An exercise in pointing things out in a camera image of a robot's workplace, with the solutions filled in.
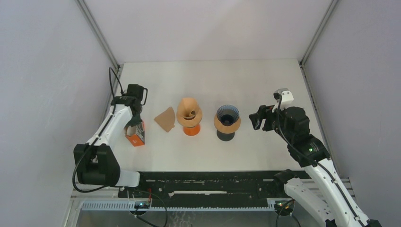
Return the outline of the orange coffee filter box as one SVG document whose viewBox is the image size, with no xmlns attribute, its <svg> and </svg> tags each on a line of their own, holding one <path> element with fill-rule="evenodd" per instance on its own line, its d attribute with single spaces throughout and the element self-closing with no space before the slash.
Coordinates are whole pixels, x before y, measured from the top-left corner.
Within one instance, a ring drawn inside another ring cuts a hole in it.
<svg viewBox="0 0 401 227">
<path fill-rule="evenodd" d="M 145 127 L 144 122 L 138 123 L 133 126 L 126 125 L 124 127 L 125 138 L 131 143 L 132 146 L 138 147 L 145 145 Z"/>
</svg>

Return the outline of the blue glass dripper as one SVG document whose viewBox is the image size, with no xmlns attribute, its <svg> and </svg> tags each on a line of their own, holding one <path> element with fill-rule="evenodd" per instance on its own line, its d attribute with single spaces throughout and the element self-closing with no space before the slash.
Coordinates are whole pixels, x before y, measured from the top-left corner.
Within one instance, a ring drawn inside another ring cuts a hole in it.
<svg viewBox="0 0 401 227">
<path fill-rule="evenodd" d="M 223 105 L 217 110 L 217 119 L 224 126 L 230 126 L 236 123 L 239 118 L 239 110 L 233 105 Z"/>
</svg>

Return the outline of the orange glass carafe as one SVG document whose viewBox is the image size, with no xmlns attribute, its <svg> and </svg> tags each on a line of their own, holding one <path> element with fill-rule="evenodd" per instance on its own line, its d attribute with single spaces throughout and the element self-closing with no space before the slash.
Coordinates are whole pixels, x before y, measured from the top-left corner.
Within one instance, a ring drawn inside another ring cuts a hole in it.
<svg viewBox="0 0 401 227">
<path fill-rule="evenodd" d="M 184 133 L 188 136 L 195 136 L 200 132 L 200 130 L 201 130 L 200 124 L 197 124 L 194 127 L 183 127 Z"/>
</svg>

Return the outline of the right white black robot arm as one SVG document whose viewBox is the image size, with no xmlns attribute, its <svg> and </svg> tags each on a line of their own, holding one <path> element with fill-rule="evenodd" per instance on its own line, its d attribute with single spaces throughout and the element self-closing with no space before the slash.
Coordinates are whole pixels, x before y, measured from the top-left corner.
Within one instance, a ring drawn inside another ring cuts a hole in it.
<svg viewBox="0 0 401 227">
<path fill-rule="evenodd" d="M 322 227 L 379 227 L 356 204 L 341 181 L 324 144 L 310 133 L 310 120 L 304 109 L 282 110 L 261 105 L 249 115 L 255 130 L 275 131 L 286 143 L 291 157 L 317 184 L 322 198 L 302 185 L 287 169 L 275 175 L 273 190 L 280 197 L 290 196 Z"/>
</svg>

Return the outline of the brown paper coffee filter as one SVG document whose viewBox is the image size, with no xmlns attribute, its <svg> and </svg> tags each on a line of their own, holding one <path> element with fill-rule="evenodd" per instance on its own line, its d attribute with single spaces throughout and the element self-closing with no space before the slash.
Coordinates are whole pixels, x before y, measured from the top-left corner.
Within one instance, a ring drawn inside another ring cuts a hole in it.
<svg viewBox="0 0 401 227">
<path fill-rule="evenodd" d="M 178 107 L 177 113 L 183 116 L 186 120 L 191 120 L 197 115 L 199 112 L 202 112 L 202 109 L 199 107 L 198 102 L 196 99 L 191 97 L 183 98 Z"/>
<path fill-rule="evenodd" d="M 168 107 L 165 111 L 154 118 L 154 121 L 165 131 L 170 132 L 175 124 L 175 112 L 172 107 Z"/>
</svg>

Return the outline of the wooden dripper ring holder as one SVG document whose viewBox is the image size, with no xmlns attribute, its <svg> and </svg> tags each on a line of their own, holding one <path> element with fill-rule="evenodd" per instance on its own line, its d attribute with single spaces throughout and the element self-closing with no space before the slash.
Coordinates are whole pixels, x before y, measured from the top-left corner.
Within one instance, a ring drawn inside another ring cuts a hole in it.
<svg viewBox="0 0 401 227">
<path fill-rule="evenodd" d="M 193 127 L 197 126 L 198 124 L 200 124 L 202 117 L 203 117 L 203 113 L 201 113 L 201 112 L 199 112 L 197 115 L 195 115 L 195 117 L 191 120 L 186 120 L 183 116 L 179 115 L 178 113 L 176 114 L 178 123 L 181 126 L 187 127 L 187 128 L 193 128 Z"/>
</svg>

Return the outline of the red black carafe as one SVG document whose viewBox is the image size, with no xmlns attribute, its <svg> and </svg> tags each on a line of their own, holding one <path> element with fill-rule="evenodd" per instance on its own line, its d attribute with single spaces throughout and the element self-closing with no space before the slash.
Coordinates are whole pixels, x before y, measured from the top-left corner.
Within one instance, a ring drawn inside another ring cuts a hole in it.
<svg viewBox="0 0 401 227">
<path fill-rule="evenodd" d="M 234 138 L 235 133 L 222 133 L 220 131 L 217 131 L 217 137 L 221 140 L 221 141 L 230 141 Z"/>
</svg>

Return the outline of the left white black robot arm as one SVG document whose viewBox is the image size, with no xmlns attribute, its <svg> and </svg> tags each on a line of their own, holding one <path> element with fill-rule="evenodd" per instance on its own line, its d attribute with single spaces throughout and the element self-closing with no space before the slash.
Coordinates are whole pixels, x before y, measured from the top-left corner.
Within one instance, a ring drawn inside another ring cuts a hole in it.
<svg viewBox="0 0 401 227">
<path fill-rule="evenodd" d="M 140 114 L 147 97 L 147 88 L 129 84 L 125 93 L 113 98 L 109 113 L 96 133 L 86 143 L 77 144 L 73 150 L 76 164 L 73 180 L 102 188 L 130 187 L 130 192 L 136 197 L 147 193 L 148 185 L 140 180 L 140 173 L 124 170 L 117 159 L 116 150 L 122 133 L 135 147 L 145 144 L 145 125 Z"/>
</svg>

